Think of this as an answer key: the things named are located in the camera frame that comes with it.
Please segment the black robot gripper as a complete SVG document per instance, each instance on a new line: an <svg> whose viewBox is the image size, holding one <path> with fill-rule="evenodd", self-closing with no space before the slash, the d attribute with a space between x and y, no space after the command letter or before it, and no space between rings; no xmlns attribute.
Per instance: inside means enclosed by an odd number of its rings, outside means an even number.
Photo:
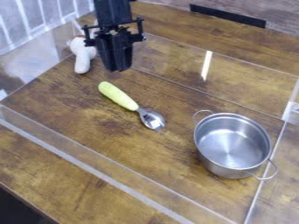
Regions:
<svg viewBox="0 0 299 224"><path fill-rule="evenodd" d="M124 71L132 65L132 43L146 40L142 17L132 18L131 3L135 0L94 0L98 24L84 25L86 46L96 46L98 54L108 71ZM132 34L123 25L136 23ZM99 28L98 36L90 30Z"/></svg>

